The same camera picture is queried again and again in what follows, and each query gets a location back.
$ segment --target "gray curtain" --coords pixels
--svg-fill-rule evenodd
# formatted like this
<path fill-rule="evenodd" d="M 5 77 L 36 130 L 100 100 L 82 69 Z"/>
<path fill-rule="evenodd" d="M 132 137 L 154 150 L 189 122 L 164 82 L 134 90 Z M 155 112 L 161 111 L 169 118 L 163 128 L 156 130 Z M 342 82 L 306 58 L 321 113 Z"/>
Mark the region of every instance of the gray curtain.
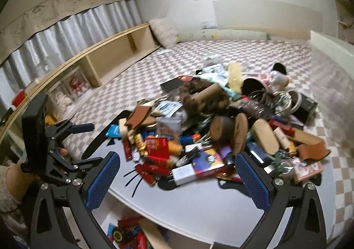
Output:
<path fill-rule="evenodd" d="M 57 67 L 84 49 L 141 24 L 136 0 L 100 5 L 36 33 L 0 65 L 0 116 L 20 89 L 38 77 L 43 60 Z"/>

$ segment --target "white table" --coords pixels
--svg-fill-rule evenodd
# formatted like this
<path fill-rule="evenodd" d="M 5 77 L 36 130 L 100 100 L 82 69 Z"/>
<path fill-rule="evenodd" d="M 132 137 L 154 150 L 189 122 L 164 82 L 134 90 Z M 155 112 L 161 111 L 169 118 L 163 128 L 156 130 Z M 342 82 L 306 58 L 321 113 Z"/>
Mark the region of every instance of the white table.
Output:
<path fill-rule="evenodd" d="M 91 157 L 105 157 L 109 151 L 120 155 L 121 167 L 109 193 L 119 201 L 153 222 L 187 237 L 206 243 L 219 242 L 239 247 L 252 232 L 263 210 L 257 209 L 251 198 L 234 189 L 221 189 L 215 178 L 194 181 L 172 191 L 150 187 L 144 180 L 132 198 L 140 180 L 137 176 L 127 187 L 125 184 L 136 174 L 135 163 L 127 162 L 122 143 L 107 146 L 106 140 Z M 323 162 L 322 185 L 317 187 L 326 224 L 327 238 L 332 229 L 335 209 L 335 183 L 332 165 Z M 274 248 L 286 227 L 291 213 L 287 208 L 278 230 L 268 248 Z"/>

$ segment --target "pillow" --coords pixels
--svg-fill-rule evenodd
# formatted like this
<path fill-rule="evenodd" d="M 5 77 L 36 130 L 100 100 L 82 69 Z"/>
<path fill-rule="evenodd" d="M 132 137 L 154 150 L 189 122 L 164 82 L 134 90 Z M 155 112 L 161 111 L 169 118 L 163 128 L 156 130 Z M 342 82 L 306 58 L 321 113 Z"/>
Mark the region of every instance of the pillow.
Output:
<path fill-rule="evenodd" d="M 150 27 L 160 44 L 165 48 L 172 48 L 177 44 L 177 28 L 169 18 L 152 19 Z"/>
<path fill-rule="evenodd" d="M 232 29 L 203 29 L 190 30 L 178 34 L 178 42 L 201 41 L 201 40 L 269 40 L 266 32 L 253 30 L 232 30 Z"/>

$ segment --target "wooden shelf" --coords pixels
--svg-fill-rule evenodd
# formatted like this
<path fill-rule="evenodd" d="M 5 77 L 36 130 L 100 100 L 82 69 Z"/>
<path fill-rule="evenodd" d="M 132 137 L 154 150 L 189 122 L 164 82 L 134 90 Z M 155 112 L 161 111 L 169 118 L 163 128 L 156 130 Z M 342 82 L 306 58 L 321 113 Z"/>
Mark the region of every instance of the wooden shelf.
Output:
<path fill-rule="evenodd" d="M 73 58 L 59 66 L 32 89 L 27 98 L 18 106 L 10 116 L 6 124 L 0 130 L 0 143 L 16 121 L 21 124 L 21 116 L 29 102 L 41 91 L 48 90 L 60 78 L 72 70 L 75 66 L 80 66 L 87 79 L 94 87 L 92 92 L 75 104 L 74 109 L 66 116 L 72 117 L 84 103 L 94 96 L 100 86 L 107 84 L 129 66 L 152 53 L 160 46 L 156 46 L 150 31 L 149 23 L 144 23 L 128 30 L 114 34 L 105 40 L 85 49 Z"/>
<path fill-rule="evenodd" d="M 129 57 L 125 61 L 123 61 L 121 64 L 113 68 L 111 71 L 106 73 L 104 76 L 101 77 L 101 82 L 103 85 L 107 84 L 110 82 L 112 79 L 116 78 L 119 74 L 121 74 L 123 71 L 125 71 L 127 68 L 132 66 L 134 63 L 138 62 L 140 59 L 144 58 L 145 56 L 149 55 L 150 53 L 154 52 L 160 48 L 160 46 L 156 46 L 153 49 L 149 50 L 143 50 L 141 52 L 138 52 L 134 54 L 132 57 Z"/>

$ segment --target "checkered floor mat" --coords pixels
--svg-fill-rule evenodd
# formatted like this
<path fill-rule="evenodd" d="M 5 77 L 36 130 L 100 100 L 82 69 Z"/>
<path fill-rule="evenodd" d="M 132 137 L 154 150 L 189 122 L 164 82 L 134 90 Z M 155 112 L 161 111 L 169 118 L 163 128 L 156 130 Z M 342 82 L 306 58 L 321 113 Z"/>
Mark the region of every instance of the checkered floor mat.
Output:
<path fill-rule="evenodd" d="M 311 48 L 295 46 L 282 41 L 198 41 L 184 42 L 171 52 L 157 56 L 156 52 L 132 65 L 122 74 L 102 87 L 73 118 L 76 124 L 92 122 L 95 131 L 71 135 L 65 140 L 66 148 L 75 158 L 80 158 L 91 141 L 123 110 L 132 110 L 143 98 L 153 98 L 161 93 L 160 84 L 179 75 L 194 74 L 202 68 L 202 57 L 219 53 L 224 63 L 239 62 L 243 72 L 264 72 L 275 62 L 287 68 L 295 88 L 312 96 L 309 88 Z M 338 236 L 353 218 L 353 163 L 350 148 L 342 148 L 327 138 L 319 112 L 306 128 L 312 134 L 321 136 L 332 154 L 336 181 L 336 212 L 331 238 Z"/>

